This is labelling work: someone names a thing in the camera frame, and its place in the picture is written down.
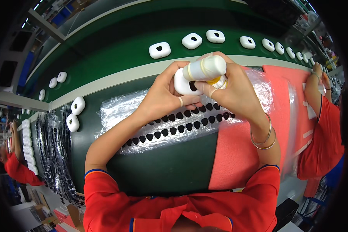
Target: fluorescent light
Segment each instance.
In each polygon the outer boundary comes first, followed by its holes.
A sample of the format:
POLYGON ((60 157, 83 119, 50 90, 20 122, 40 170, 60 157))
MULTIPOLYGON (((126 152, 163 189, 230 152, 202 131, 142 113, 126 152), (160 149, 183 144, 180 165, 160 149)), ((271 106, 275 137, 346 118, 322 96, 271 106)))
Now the fluorescent light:
POLYGON ((316 10, 313 8, 313 6, 312 6, 310 3, 308 3, 308 4, 311 6, 312 10, 317 14, 317 12, 316 12, 316 10))

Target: worker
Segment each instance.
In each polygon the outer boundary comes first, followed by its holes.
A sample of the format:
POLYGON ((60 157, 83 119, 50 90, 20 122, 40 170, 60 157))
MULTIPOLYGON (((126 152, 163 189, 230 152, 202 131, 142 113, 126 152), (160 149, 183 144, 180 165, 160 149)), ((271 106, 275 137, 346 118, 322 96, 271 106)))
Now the worker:
POLYGON ((318 62, 307 79, 304 95, 316 113, 317 124, 311 144, 298 158, 297 177, 301 180, 329 173, 344 154, 340 134, 340 110, 331 102, 330 80, 321 71, 318 62), (320 79, 326 89, 325 96, 318 91, 320 79))
POLYGON ((9 153, 7 145, 0 146, 0 162, 4 164, 5 171, 12 179, 19 183, 30 184, 32 186, 43 185, 44 182, 40 181, 31 170, 22 164, 24 155, 21 149, 16 121, 13 121, 10 131, 13 135, 11 144, 12 152, 9 153))
POLYGON ((189 64, 188 61, 175 61, 156 77, 136 111, 90 146, 85 161, 86 231, 273 230, 277 222, 281 157, 273 122, 264 113, 245 71, 224 54, 222 56, 228 62, 227 88, 218 90, 206 82, 196 82, 195 86, 250 124, 251 142, 258 151, 260 165, 246 187, 241 193, 128 197, 120 192, 118 184, 108 174, 107 162, 141 127, 181 106, 190 110, 202 106, 199 96, 179 95, 174 90, 175 72, 189 64))

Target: bracelet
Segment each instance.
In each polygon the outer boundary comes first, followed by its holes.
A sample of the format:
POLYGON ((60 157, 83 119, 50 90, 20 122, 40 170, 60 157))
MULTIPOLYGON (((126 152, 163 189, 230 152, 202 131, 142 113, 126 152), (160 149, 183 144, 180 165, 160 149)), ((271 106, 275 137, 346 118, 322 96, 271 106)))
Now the bracelet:
POLYGON ((261 142, 261 143, 254 142, 254 140, 253 140, 253 135, 251 134, 251 128, 250 128, 250 139, 251 139, 251 141, 253 142, 254 145, 262 145, 262 144, 264 144, 264 143, 269 139, 269 137, 270 137, 270 132, 271 132, 271 130, 272 130, 272 121, 271 121, 269 115, 268 115, 267 113, 265 113, 265 114, 267 115, 268 120, 269 120, 269 133, 268 133, 268 137, 267 137, 267 139, 266 139, 264 142, 261 142))
POLYGON ((311 72, 311 74, 315 74, 318 78, 318 81, 320 81, 320 77, 318 76, 318 74, 315 71, 311 72))
POLYGON ((265 147, 265 148, 260 148, 260 147, 258 147, 258 146, 255 144, 255 142, 254 142, 253 140, 251 140, 251 142, 253 143, 253 145, 254 145, 256 148, 258 148, 258 149, 260 149, 260 150, 267 150, 267 149, 271 148, 271 147, 275 144, 275 142, 276 142, 276 137, 277 137, 277 135, 276 135, 276 131, 275 131, 274 128, 273 128, 273 131, 275 132, 275 140, 273 141, 273 143, 272 143, 270 146, 265 147))

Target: red shirt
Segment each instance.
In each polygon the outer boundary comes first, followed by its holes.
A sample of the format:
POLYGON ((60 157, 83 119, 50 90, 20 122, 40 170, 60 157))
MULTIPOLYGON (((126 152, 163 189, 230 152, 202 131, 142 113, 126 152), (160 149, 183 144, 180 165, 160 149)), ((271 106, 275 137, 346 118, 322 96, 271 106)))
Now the red shirt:
POLYGON ((343 154, 339 107, 321 96, 320 117, 311 144, 299 157, 297 177, 306 180, 324 176, 338 164, 343 154))
POLYGON ((8 161, 4 164, 4 168, 11 178, 19 183, 30 184, 32 186, 44 184, 44 182, 40 181, 30 169, 18 161, 15 154, 13 155, 13 152, 7 153, 7 157, 8 161))
POLYGON ((107 172, 85 174, 86 231, 169 232, 181 216, 201 227, 225 231, 272 231, 280 184, 279 168, 258 170, 241 193, 195 193, 181 197, 128 197, 107 172))

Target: glue bottle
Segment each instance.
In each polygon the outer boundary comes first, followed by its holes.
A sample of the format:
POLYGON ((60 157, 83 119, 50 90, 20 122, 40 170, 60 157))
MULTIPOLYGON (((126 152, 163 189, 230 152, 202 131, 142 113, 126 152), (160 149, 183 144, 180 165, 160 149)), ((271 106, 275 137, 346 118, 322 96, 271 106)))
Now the glue bottle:
POLYGON ((221 56, 208 56, 186 65, 183 76, 188 81, 206 81, 217 89, 225 89, 228 84, 226 69, 226 61, 221 56))

